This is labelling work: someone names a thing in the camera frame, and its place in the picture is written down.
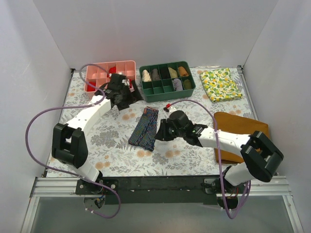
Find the red white striped sock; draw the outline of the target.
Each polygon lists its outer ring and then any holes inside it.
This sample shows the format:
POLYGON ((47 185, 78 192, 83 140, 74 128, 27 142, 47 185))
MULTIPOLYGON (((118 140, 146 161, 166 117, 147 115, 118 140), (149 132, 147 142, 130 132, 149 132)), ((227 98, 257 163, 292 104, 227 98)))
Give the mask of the red white striped sock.
POLYGON ((130 87, 130 89, 133 89, 134 87, 133 87, 133 82, 134 82, 134 80, 129 80, 129 87, 130 87))

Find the navy striped underwear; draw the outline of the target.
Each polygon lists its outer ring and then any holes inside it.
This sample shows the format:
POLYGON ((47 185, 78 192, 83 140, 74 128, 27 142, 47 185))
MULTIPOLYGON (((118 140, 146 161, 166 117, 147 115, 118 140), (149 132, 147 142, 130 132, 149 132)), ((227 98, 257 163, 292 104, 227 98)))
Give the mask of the navy striped underwear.
POLYGON ((154 150, 158 112, 157 109, 151 107, 144 108, 143 114, 128 140, 130 145, 138 146, 148 151, 154 150))

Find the green divided organizer box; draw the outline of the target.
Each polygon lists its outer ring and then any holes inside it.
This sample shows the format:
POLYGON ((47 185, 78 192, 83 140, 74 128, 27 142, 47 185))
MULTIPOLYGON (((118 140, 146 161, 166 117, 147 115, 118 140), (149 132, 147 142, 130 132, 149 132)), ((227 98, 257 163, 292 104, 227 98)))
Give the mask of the green divided organizer box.
POLYGON ((172 63, 164 63, 164 64, 157 64, 157 65, 146 65, 146 66, 141 66, 139 68, 139 74, 142 77, 142 72, 143 70, 147 70, 151 76, 151 71, 154 68, 158 69, 158 72, 160 74, 159 69, 161 67, 171 67, 177 71, 178 74, 178 79, 183 81, 189 79, 192 84, 192 89, 190 90, 185 90, 184 85, 183 85, 183 91, 175 91, 172 83, 172 78, 170 79, 160 79, 159 81, 151 81, 151 82, 143 82, 142 80, 140 81, 141 83, 141 92, 144 97, 144 100, 146 102, 157 102, 157 101, 165 101, 165 100, 174 100, 174 99, 182 99, 182 98, 188 98, 191 97, 194 89, 196 88, 196 84, 194 82, 193 76, 190 71, 190 67, 186 61, 179 61, 179 62, 172 62, 172 63), (183 66, 188 73, 190 74, 187 77, 181 77, 179 72, 178 72, 178 67, 183 66))

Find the red rolled sock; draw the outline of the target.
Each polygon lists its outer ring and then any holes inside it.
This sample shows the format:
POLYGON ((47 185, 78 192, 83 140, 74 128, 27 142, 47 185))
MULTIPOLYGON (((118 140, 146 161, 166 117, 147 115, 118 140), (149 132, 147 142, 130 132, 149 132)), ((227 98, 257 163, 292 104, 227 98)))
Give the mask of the red rolled sock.
POLYGON ((113 74, 113 73, 117 73, 116 66, 111 67, 111 68, 109 69, 109 74, 113 74))
POLYGON ((89 82, 89 84, 86 86, 87 92, 94 92, 96 89, 96 83, 95 82, 89 82))

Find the orange brown rolled underwear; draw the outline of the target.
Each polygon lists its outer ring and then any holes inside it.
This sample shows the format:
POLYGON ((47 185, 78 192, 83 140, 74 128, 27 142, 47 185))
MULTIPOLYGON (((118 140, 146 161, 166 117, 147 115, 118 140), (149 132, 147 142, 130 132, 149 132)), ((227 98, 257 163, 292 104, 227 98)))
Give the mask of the orange brown rolled underwear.
POLYGON ((181 77, 187 77, 190 74, 188 73, 188 71, 183 67, 183 66, 179 66, 178 67, 178 72, 180 74, 181 77))

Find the pink divided organizer box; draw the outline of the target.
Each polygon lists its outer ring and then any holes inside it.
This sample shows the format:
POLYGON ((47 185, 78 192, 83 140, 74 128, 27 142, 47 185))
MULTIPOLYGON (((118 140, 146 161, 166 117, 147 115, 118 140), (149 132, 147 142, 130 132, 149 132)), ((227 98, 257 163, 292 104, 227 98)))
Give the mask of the pink divided organizer box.
POLYGON ((128 80, 130 79, 136 80, 136 63, 133 60, 104 62, 104 63, 97 63, 97 65, 104 68, 105 71, 103 71, 98 67, 88 66, 86 68, 86 78, 85 78, 87 82, 95 82, 97 88, 102 86, 104 83, 110 81, 111 74, 109 74, 109 69, 114 66, 116 66, 118 74, 125 75, 128 78, 128 80))

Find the grey striped rolled underwear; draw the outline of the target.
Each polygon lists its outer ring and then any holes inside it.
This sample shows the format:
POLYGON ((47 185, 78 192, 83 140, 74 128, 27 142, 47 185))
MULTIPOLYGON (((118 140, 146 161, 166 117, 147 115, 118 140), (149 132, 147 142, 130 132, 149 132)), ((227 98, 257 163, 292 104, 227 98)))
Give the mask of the grey striped rolled underwear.
POLYGON ((172 80, 173 83, 173 87, 175 89, 175 91, 183 91, 183 85, 182 85, 182 81, 178 78, 174 78, 172 80))

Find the red rolled sock bottom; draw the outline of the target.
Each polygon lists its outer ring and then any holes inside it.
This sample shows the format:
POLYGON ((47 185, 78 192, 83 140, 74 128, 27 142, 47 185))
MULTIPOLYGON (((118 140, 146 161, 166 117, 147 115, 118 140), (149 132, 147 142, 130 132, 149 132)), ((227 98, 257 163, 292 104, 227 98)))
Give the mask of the red rolled sock bottom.
POLYGON ((96 89, 96 83, 95 82, 89 82, 89 84, 86 86, 87 92, 94 92, 96 89))

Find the aluminium frame rail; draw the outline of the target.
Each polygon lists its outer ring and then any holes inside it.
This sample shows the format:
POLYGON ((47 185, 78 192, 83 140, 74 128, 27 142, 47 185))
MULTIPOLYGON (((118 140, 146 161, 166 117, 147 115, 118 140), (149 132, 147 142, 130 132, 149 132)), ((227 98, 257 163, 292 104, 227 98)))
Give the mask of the aluminium frame rail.
MULTIPOLYGON (((78 178, 36 178, 31 190, 29 207, 22 225, 22 232, 29 233, 34 222, 40 197, 74 197, 78 178)), ((293 194, 285 176, 274 176, 269 183, 253 180, 250 196, 282 196, 290 223, 295 233, 302 233, 293 194)))

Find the beige yellow rolled underwear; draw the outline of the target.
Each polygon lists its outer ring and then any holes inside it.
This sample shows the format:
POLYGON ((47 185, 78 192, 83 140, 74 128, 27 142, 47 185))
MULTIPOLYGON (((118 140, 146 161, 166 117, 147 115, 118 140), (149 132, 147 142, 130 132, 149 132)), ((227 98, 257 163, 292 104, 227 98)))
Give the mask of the beige yellow rolled underwear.
POLYGON ((170 73, 170 77, 172 79, 174 78, 178 78, 178 74, 177 74, 177 71, 171 67, 168 67, 168 70, 169 70, 169 73, 170 73))

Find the olive green rolled underwear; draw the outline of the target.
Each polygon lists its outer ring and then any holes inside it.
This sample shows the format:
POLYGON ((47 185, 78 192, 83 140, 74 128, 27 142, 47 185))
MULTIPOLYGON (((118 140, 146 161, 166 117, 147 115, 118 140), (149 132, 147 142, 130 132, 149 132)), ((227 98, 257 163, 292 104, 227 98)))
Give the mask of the olive green rolled underwear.
POLYGON ((184 89, 185 89, 185 90, 190 90, 190 89, 192 89, 192 84, 191 84, 191 81, 190 81, 189 79, 184 80, 184 81, 183 81, 183 85, 184 85, 184 89))

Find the mustard brown folded cloth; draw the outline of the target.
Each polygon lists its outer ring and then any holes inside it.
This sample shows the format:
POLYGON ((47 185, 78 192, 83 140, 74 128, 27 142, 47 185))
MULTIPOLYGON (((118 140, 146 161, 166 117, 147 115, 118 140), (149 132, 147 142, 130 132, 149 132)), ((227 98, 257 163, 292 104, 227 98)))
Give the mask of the mustard brown folded cloth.
MULTIPOLYGON (((222 131, 237 134, 253 134, 255 131, 260 131, 268 138, 271 138, 269 126, 266 123, 225 112, 216 112, 214 118, 218 124, 218 129, 222 131)), ((222 164, 239 164, 244 162, 242 157, 224 150, 221 150, 221 159, 222 164)))

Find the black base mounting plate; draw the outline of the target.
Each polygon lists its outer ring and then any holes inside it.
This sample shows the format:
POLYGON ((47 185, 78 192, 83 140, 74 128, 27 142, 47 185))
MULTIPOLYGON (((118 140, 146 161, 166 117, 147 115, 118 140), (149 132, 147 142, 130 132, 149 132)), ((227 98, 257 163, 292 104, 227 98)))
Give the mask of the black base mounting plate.
POLYGON ((224 206, 218 175, 105 177, 104 188, 78 180, 75 193, 104 196, 107 205, 148 203, 202 203, 224 206))

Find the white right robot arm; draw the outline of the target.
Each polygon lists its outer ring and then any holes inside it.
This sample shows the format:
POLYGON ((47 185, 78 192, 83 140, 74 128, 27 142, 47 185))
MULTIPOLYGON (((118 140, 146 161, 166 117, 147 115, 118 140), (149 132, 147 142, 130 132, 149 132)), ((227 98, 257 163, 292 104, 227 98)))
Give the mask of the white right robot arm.
POLYGON ((193 146, 224 150, 242 157, 242 163, 226 168, 222 172, 223 177, 211 184, 211 187, 226 193, 253 179, 270 182, 284 159, 282 152, 263 132, 236 134, 216 131, 207 125, 192 123, 180 110, 162 119, 155 135, 159 141, 173 141, 176 138, 183 138, 193 146))

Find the lemon print folded cloth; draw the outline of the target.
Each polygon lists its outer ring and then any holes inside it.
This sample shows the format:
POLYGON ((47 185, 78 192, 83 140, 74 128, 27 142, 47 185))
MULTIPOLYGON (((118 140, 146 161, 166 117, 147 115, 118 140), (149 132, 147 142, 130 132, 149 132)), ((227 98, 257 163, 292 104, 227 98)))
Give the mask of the lemon print folded cloth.
POLYGON ((199 74, 203 89, 212 102, 241 99, 243 94, 231 78, 229 68, 204 71, 199 74))

